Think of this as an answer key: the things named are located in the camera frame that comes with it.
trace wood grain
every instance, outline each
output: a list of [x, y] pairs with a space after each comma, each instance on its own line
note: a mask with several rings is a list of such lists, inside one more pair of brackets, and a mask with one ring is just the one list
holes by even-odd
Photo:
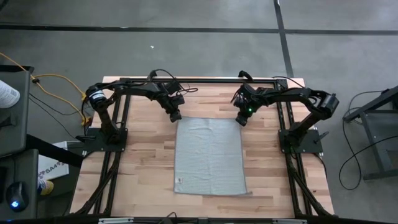
[[[104, 77], [104, 82], [119, 78]], [[295, 80], [303, 84], [302, 79]], [[295, 86], [291, 81], [288, 83], [290, 87]], [[198, 83], [191, 87], [197, 87], [199, 91], [185, 95], [185, 104], [180, 106], [183, 116], [236, 117], [238, 109], [229, 101], [238, 84]], [[292, 103], [292, 106], [296, 121], [308, 114], [304, 105]], [[93, 126], [99, 125], [100, 120], [95, 116]], [[163, 217], [176, 212], [180, 217], [293, 217], [285, 159], [277, 138], [280, 128], [275, 105], [262, 107], [242, 129], [244, 172], [250, 191], [245, 196], [212, 197], [173, 192], [177, 123], [169, 121], [169, 116], [157, 102], [133, 96], [127, 128], [128, 141], [119, 168], [112, 216]], [[96, 152], [83, 161], [71, 212], [78, 210], [98, 185], [103, 156], [102, 152]], [[333, 213], [322, 164], [313, 155], [302, 157], [308, 187]], [[298, 196], [304, 211], [299, 189]]]

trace concrete floor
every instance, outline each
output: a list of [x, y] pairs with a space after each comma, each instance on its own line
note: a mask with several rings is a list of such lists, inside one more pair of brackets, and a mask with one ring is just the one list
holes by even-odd
[[[394, 0], [280, 0], [280, 5], [287, 29], [398, 29], [398, 2]], [[86, 26], [278, 28], [271, 0], [12, 0], [0, 12], [0, 21]], [[304, 78], [310, 88], [335, 92], [340, 100], [333, 118], [317, 125], [320, 131], [330, 132], [322, 144], [335, 213], [346, 218], [396, 222], [397, 177], [362, 181], [356, 190], [347, 191], [338, 182], [338, 171], [351, 155], [341, 130], [341, 117], [351, 97], [398, 83], [397, 37], [287, 35], [287, 44], [294, 76]], [[105, 75], [147, 75], [155, 68], [167, 69], [178, 76], [235, 77], [240, 70], [254, 77], [286, 75], [279, 34], [1, 30], [0, 50], [19, 63], [34, 66], [35, 74], [60, 73], [82, 89], [100, 82]], [[0, 63], [9, 64], [3, 58]], [[79, 94], [63, 80], [43, 78], [41, 83], [49, 91], [79, 104]], [[61, 111], [73, 112], [34, 86], [31, 92]], [[363, 95], [353, 106], [376, 96]], [[78, 115], [55, 116], [71, 133], [82, 133]], [[368, 145], [362, 127], [349, 124], [346, 131], [355, 151]], [[50, 142], [72, 140], [36, 105], [30, 105], [29, 133]], [[371, 151], [358, 157], [364, 173], [375, 170]], [[357, 178], [358, 168], [352, 161], [343, 171], [343, 181], [353, 186]]]

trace yellow cable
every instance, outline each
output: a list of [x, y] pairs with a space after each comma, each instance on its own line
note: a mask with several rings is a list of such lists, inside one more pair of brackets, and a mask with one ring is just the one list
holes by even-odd
[[[6, 59], [8, 59], [8, 60], [10, 60], [12, 63], [14, 63], [14, 64], [16, 64], [19, 68], [21, 68], [23, 71], [26, 71], [26, 69], [24, 68], [24, 67], [22, 67], [21, 65], [19, 65], [16, 61], [14, 61], [13, 59], [11, 59], [10, 57], [8, 57], [7, 55], [5, 55], [5, 54], [3, 54], [3, 53], [1, 53], [0, 52], [0, 55], [2, 55], [3, 57], [5, 57]], [[36, 77], [46, 77], [46, 76], [54, 76], [54, 77], [60, 77], [60, 78], [64, 78], [64, 79], [66, 79], [66, 81], [68, 81], [68, 82], [70, 82], [81, 94], [82, 94], [82, 96], [83, 96], [83, 99], [86, 97], [86, 95], [76, 86], [76, 84], [74, 84], [70, 79], [68, 79], [67, 77], [64, 77], [64, 76], [62, 76], [62, 75], [56, 75], [56, 74], [43, 74], [43, 75], [37, 75], [37, 76], [33, 76], [33, 75], [30, 75], [30, 79], [35, 79]], [[90, 117], [87, 117], [86, 119], [85, 119], [85, 117], [82, 115], [82, 111], [79, 111], [79, 109], [75, 106], [75, 105], [73, 105], [73, 103], [71, 103], [70, 101], [68, 101], [68, 100], [66, 100], [66, 99], [64, 99], [64, 98], [62, 98], [62, 97], [60, 97], [60, 96], [57, 96], [57, 95], [55, 95], [55, 94], [53, 94], [53, 93], [49, 93], [47, 90], [45, 90], [43, 87], [42, 87], [42, 85], [40, 85], [39, 83], [36, 83], [36, 85], [37, 86], [39, 86], [39, 88], [45, 93], [45, 94], [48, 94], [48, 95], [50, 95], [50, 96], [53, 96], [53, 97], [55, 97], [55, 98], [57, 98], [57, 99], [59, 99], [59, 100], [62, 100], [62, 101], [64, 101], [64, 102], [66, 102], [66, 103], [68, 103], [70, 106], [72, 106], [76, 111], [78, 111], [79, 112], [79, 114], [80, 114], [80, 116], [81, 116], [81, 120], [82, 120], [82, 122], [81, 122], [81, 124], [82, 125], [84, 125], [85, 123], [88, 123], [89, 122], [89, 118]]]

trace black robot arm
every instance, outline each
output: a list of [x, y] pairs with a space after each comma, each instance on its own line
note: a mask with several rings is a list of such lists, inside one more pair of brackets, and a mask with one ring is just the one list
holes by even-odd
[[[106, 98], [103, 90], [113, 90], [111, 97]], [[169, 83], [134, 83], [132, 80], [120, 79], [111, 83], [97, 83], [86, 91], [86, 96], [93, 109], [101, 120], [101, 132], [104, 134], [107, 144], [119, 141], [120, 130], [112, 121], [108, 113], [108, 106], [112, 105], [123, 95], [145, 96], [150, 100], [156, 100], [160, 106], [170, 115], [171, 122], [181, 119], [179, 105], [184, 104], [181, 94], [172, 96], [181, 90], [179, 82], [173, 79]]]
[[339, 101], [335, 94], [325, 91], [312, 90], [310, 88], [288, 88], [275, 90], [273, 88], [257, 88], [244, 83], [235, 93], [231, 102], [239, 108], [236, 121], [245, 126], [253, 113], [261, 106], [269, 106], [276, 102], [301, 102], [309, 112], [303, 121], [296, 122], [287, 132], [286, 139], [291, 145], [298, 146], [307, 130], [319, 120], [325, 120], [335, 112]]

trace gray towel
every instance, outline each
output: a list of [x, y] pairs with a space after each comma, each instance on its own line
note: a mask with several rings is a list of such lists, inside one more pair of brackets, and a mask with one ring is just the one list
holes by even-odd
[[184, 117], [175, 143], [174, 192], [246, 194], [241, 127], [233, 119]]

